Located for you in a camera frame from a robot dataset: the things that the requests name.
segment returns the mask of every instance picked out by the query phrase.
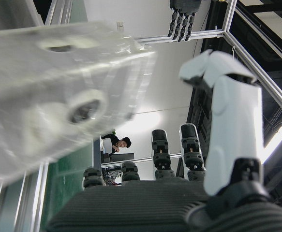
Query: man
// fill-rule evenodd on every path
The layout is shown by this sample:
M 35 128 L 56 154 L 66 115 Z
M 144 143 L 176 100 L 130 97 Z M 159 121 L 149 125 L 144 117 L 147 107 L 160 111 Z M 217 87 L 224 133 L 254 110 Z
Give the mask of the man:
M 129 148 L 131 146 L 131 141 L 130 141 L 130 139 L 128 137 L 122 138 L 121 140 L 119 140 L 117 138 L 117 136 L 115 136 L 113 134 L 107 134 L 106 136 L 102 137 L 102 139 L 106 139 L 106 138 L 110 138 L 111 139 L 112 148 L 113 148 L 111 154 L 113 154 L 115 152 L 119 152 L 119 148 L 120 147 Z

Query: black hair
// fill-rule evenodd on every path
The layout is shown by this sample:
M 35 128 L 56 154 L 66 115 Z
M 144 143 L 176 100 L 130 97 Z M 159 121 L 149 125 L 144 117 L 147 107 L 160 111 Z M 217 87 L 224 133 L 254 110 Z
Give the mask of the black hair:
M 131 141 L 128 137 L 124 137 L 123 139 L 121 139 L 122 141 L 125 141 L 127 144 L 127 148 L 129 148 L 131 146 Z

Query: dark jacket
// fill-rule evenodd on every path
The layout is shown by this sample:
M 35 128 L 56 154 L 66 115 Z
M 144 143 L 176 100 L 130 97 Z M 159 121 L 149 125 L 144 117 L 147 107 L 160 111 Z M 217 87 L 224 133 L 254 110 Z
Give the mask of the dark jacket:
M 106 136 L 101 137 L 102 139 L 106 139 L 106 138 L 110 138 L 111 139 L 111 143 L 113 146 L 116 146 L 116 143 L 119 141 L 119 139 L 117 138 L 117 136 L 113 135 L 113 134 L 107 134 Z

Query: green panel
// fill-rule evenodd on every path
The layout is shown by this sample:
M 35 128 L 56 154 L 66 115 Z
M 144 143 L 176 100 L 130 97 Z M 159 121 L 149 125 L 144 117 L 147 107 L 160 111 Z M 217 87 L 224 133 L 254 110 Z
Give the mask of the green panel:
M 92 166 L 92 146 L 90 144 L 49 165 L 41 230 L 76 193 L 83 190 L 83 172 Z

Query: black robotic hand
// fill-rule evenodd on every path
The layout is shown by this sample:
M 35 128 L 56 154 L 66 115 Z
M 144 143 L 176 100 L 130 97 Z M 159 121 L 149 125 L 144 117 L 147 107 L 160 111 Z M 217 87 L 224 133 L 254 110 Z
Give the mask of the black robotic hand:
M 170 0 L 170 8 L 173 9 L 173 14 L 168 37 L 172 36 L 175 27 L 175 21 L 177 19 L 177 25 L 175 27 L 173 40 L 176 40 L 176 38 L 178 37 L 179 30 L 180 35 L 178 42 L 180 42 L 184 38 L 186 26 L 189 23 L 185 38 L 185 41 L 188 41 L 193 28 L 194 16 L 195 13 L 199 10 L 200 4 L 201 0 Z

